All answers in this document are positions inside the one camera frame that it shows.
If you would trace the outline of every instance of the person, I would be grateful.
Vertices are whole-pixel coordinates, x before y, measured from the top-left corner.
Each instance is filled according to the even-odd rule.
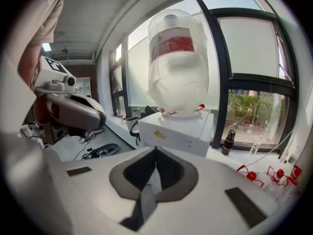
[[[29,86],[43,43],[53,43],[53,32],[63,0],[32,0],[23,10],[3,50],[3,66],[15,69]]]

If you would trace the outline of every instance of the beige t-shirt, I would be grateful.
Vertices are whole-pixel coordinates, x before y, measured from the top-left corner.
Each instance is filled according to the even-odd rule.
[[[53,42],[53,31],[63,8],[63,0],[32,0],[19,16],[7,39],[2,68],[17,70],[28,44]]]

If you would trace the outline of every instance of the ceiling light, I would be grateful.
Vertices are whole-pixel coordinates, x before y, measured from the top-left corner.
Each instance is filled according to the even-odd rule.
[[[45,51],[51,51],[50,44],[48,44],[48,43],[43,44],[43,48]]]

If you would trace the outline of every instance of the yellow logo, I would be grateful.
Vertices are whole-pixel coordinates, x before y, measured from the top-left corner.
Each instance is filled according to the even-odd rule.
[[[156,136],[157,138],[159,138],[159,139],[164,139],[164,140],[166,140],[166,136],[164,136],[164,134],[160,133],[159,130],[156,130],[156,131],[155,131],[155,136]]]

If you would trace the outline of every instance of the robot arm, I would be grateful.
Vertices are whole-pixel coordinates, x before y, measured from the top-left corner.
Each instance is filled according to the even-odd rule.
[[[41,56],[30,87],[37,95],[34,117],[43,127],[41,138],[54,144],[66,134],[83,137],[86,130],[102,127],[106,116],[94,99],[81,95],[76,77],[59,62]]]

